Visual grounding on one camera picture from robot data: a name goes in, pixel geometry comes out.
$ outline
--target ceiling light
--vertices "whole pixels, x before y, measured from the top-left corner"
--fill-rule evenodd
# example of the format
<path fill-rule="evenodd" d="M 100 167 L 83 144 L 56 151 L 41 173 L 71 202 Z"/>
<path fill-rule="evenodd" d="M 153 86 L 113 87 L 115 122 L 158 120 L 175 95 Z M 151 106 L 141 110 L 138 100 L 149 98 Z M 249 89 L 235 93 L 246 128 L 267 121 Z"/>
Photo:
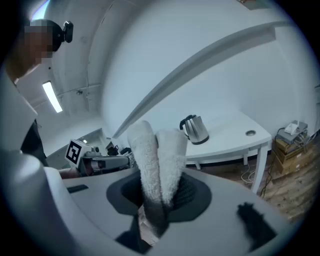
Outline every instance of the ceiling light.
<path fill-rule="evenodd" d="M 51 102 L 52 106 L 54 107 L 55 111 L 57 113 L 61 112 L 62 108 L 57 100 L 57 97 L 55 95 L 54 90 L 52 89 L 51 82 L 50 81 L 45 82 L 42 86 L 43 86 L 43 89 L 44 89 L 49 101 Z"/>

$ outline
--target gray surface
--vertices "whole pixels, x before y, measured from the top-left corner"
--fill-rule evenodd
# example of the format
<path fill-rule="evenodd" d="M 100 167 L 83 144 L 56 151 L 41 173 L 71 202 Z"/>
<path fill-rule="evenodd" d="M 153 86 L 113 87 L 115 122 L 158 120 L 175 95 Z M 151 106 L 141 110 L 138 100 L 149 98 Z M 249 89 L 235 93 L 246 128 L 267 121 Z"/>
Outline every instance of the gray surface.
<path fill-rule="evenodd" d="M 100 176 L 62 180 L 59 172 L 43 169 L 32 156 L 19 152 L 0 153 L 1 186 L 8 206 L 31 237 L 60 255 L 139 255 L 114 241 L 130 227 L 132 217 L 118 214 L 106 191 L 114 181 L 137 169 Z M 247 188 L 209 174 L 185 169 L 205 182 L 212 191 L 208 209 L 190 222 L 173 223 L 148 255 L 243 255 L 250 242 L 236 215 L 245 201 L 264 214 L 275 231 L 285 231 L 288 222 Z M 67 186 L 86 184 L 89 189 L 69 194 Z M 289 235 L 272 240 L 282 243 Z M 263 254 L 270 245 L 259 249 Z"/>
<path fill-rule="evenodd" d="M 190 222 L 172 223 L 149 255 L 243 255 L 249 251 L 250 240 L 244 225 L 236 215 L 237 205 L 254 203 L 266 221 L 276 231 L 285 230 L 289 224 L 275 208 L 253 194 L 249 189 L 230 180 L 199 171 L 185 169 L 188 175 L 206 183 L 212 192 L 208 209 Z M 85 184 L 89 189 L 71 196 L 81 211 L 111 238 L 128 230 L 132 218 L 118 214 L 106 198 L 106 190 L 116 179 L 134 170 L 124 170 L 94 177 L 64 180 L 67 186 Z"/>

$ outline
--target white wall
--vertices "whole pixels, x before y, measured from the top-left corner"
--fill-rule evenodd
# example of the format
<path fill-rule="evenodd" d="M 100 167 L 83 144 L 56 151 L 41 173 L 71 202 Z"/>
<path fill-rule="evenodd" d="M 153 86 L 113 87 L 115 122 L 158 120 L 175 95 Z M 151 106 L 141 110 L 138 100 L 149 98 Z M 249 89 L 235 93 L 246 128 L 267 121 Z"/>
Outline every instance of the white wall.
<path fill-rule="evenodd" d="M 162 0 L 149 5 L 128 27 L 109 60 L 101 105 L 107 129 L 116 132 L 162 79 L 206 46 L 250 27 L 287 20 L 273 9 L 250 11 L 235 0 Z M 313 87 L 319 74 L 293 30 L 277 27 L 274 41 L 204 71 L 141 119 L 148 120 L 156 132 L 177 128 L 190 114 L 209 119 L 236 109 L 273 136 L 298 118 L 313 133 Z M 127 145 L 126 133 L 118 140 Z"/>
<path fill-rule="evenodd" d="M 270 9 L 249 11 L 234 0 L 161 0 L 127 29 L 109 60 L 101 104 L 114 133 L 137 104 L 181 63 L 235 32 L 286 20 Z"/>
<path fill-rule="evenodd" d="M 56 113 L 50 103 L 37 109 L 39 134 L 46 156 L 61 149 L 70 142 L 102 128 L 103 122 L 98 114 L 82 112 L 68 115 L 65 111 Z"/>

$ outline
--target wooden floor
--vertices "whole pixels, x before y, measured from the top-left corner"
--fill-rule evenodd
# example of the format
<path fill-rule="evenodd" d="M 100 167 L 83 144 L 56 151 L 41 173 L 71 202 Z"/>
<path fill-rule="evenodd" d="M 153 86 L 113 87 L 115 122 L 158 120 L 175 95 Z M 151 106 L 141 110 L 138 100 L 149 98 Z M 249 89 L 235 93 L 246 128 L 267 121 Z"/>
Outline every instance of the wooden floor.
<path fill-rule="evenodd" d="M 266 186 L 264 195 L 261 195 L 264 200 L 278 208 L 291 222 L 302 220 L 316 197 L 320 182 L 320 136 L 313 140 L 311 150 L 313 152 L 312 161 L 295 172 L 283 175 L 273 165 L 272 178 Z M 258 195 L 266 185 L 266 179 L 269 176 L 268 168 L 271 166 L 273 159 L 274 157 L 271 154 L 268 155 L 263 178 L 257 192 Z M 248 160 L 250 173 L 256 169 L 256 163 L 257 159 Z M 191 169 L 198 172 L 195 167 L 191 167 Z M 251 184 L 241 179 L 241 175 L 247 170 L 248 166 L 244 166 L 242 160 L 240 160 L 231 164 L 220 163 L 218 166 L 203 166 L 201 172 L 240 183 L 250 189 Z M 246 173 L 244 178 L 248 178 L 248 175 L 249 172 Z M 154 246 L 159 239 L 151 232 L 150 225 L 144 216 L 143 207 L 139 210 L 139 226 L 141 238 Z"/>

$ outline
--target wooden box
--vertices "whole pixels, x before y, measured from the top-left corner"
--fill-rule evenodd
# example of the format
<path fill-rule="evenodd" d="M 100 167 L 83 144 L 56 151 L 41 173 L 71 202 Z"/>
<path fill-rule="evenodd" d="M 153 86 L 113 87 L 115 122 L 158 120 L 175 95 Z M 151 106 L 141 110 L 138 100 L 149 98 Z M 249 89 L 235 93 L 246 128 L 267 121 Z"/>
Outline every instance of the wooden box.
<path fill-rule="evenodd" d="M 295 151 L 298 148 L 298 146 L 296 144 L 293 143 L 293 144 L 290 145 L 290 144 L 286 143 L 285 141 L 283 141 L 280 138 L 277 138 L 275 140 L 275 142 L 276 142 L 276 147 L 279 150 L 281 150 L 285 155 Z"/>
<path fill-rule="evenodd" d="M 296 148 L 296 150 L 285 154 L 283 151 L 281 151 L 278 147 L 277 147 L 278 143 L 275 145 L 274 141 L 272 143 L 272 149 L 274 150 L 275 154 L 277 155 L 277 157 L 279 158 L 280 162 L 282 164 L 285 164 L 287 161 L 289 161 L 290 159 L 296 157 L 300 157 L 302 154 L 305 153 L 305 148 L 304 147 L 300 147 L 300 148 Z"/>
<path fill-rule="evenodd" d="M 298 154 L 296 157 L 292 157 L 285 163 L 281 163 L 280 159 L 274 151 L 272 151 L 272 157 L 275 157 L 274 164 L 277 167 L 278 171 L 282 174 L 288 174 L 295 172 L 303 166 L 309 164 L 313 159 L 313 151 L 312 149 L 309 149 L 307 153 L 303 152 L 301 154 Z"/>

